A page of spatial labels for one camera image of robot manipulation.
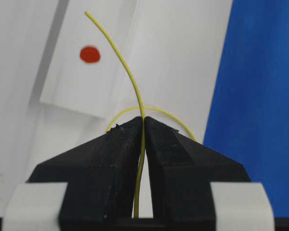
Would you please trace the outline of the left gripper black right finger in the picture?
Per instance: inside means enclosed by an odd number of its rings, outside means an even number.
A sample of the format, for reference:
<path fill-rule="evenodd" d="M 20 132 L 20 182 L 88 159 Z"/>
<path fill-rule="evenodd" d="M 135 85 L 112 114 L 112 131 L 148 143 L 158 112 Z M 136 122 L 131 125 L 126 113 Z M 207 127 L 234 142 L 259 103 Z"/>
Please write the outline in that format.
<path fill-rule="evenodd" d="M 214 223 L 211 182 L 249 182 L 240 163 L 149 116 L 144 120 L 153 217 Z"/>

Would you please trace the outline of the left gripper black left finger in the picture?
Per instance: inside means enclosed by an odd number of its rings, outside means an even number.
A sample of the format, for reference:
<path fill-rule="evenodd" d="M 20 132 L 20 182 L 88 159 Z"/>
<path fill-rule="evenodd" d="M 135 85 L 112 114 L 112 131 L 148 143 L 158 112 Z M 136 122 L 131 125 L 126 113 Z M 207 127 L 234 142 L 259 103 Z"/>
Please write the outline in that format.
<path fill-rule="evenodd" d="M 132 215 L 143 120 L 38 164 L 28 182 L 66 182 L 60 221 L 114 221 Z"/>

